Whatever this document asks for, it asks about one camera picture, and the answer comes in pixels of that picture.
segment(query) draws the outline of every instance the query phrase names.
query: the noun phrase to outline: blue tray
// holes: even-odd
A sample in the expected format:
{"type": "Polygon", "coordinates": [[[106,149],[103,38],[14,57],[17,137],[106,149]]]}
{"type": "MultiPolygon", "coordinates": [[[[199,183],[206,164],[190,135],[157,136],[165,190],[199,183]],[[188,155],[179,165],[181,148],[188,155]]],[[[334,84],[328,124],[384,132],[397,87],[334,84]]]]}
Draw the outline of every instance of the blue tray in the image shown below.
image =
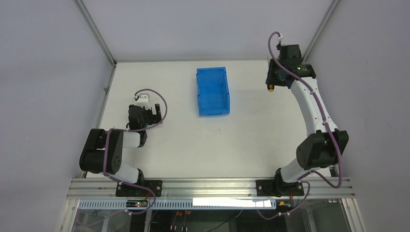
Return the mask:
{"type": "Polygon", "coordinates": [[[225,67],[196,70],[200,116],[228,115],[230,98],[225,67]]]}

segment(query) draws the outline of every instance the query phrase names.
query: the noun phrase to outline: blue bin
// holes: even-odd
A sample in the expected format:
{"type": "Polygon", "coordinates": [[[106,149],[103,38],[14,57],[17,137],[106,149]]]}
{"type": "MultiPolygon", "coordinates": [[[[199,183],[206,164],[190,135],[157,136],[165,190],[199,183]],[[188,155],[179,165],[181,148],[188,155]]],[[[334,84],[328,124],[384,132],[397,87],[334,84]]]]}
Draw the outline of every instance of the blue bin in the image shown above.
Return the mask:
{"type": "Polygon", "coordinates": [[[226,68],[196,70],[200,116],[228,115],[230,98],[226,68]]]}

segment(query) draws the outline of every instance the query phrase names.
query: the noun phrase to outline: perforated metal strip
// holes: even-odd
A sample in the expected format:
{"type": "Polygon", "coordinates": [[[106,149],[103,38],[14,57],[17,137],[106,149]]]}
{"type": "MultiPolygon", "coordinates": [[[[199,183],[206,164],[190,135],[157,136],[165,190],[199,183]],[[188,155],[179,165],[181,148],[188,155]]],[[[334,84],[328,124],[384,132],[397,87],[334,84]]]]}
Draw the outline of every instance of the perforated metal strip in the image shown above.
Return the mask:
{"type": "MultiPolygon", "coordinates": [[[[276,209],[276,201],[270,200],[272,207],[222,207],[222,206],[194,206],[192,200],[157,200],[151,207],[152,210],[201,210],[201,209],[276,209]]],[[[142,207],[126,207],[127,200],[81,200],[80,209],[145,209],[142,207]]]]}

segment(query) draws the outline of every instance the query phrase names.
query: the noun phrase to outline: black cable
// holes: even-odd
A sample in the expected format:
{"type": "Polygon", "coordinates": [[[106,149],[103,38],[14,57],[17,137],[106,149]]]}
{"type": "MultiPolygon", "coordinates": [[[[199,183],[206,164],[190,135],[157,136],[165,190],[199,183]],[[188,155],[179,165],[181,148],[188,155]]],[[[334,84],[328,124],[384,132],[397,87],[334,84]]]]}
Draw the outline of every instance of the black cable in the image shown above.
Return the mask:
{"type": "Polygon", "coordinates": [[[224,221],[224,222],[221,223],[219,226],[217,226],[217,227],[215,227],[215,228],[213,228],[213,229],[211,229],[211,230],[208,230],[207,232],[211,232],[211,231],[216,230],[217,228],[221,227],[223,224],[227,223],[228,221],[230,221],[230,220],[232,220],[232,219],[234,219],[234,218],[237,218],[239,215],[241,215],[241,213],[242,213],[242,210],[241,210],[241,212],[239,212],[238,215],[232,216],[232,217],[228,218],[228,220],[224,221]]]}

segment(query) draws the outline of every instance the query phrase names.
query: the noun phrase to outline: table surface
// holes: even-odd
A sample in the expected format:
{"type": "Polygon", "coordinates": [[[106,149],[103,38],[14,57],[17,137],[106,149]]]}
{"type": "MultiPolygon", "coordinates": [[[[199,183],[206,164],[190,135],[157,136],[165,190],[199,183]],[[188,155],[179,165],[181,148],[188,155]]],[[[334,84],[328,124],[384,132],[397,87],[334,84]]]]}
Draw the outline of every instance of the table surface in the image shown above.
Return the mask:
{"type": "MultiPolygon", "coordinates": [[[[306,127],[289,89],[267,91],[267,70],[266,60],[119,63],[101,128],[125,128],[134,93],[151,88],[166,99],[168,115],[147,131],[144,147],[123,150],[123,162],[155,178],[274,176],[295,158],[306,127]],[[229,115],[199,117],[196,69],[210,67],[226,67],[229,115]]],[[[165,113],[154,93],[150,103],[160,103],[165,113]]],[[[330,176],[328,169],[321,172],[330,176]]]]}

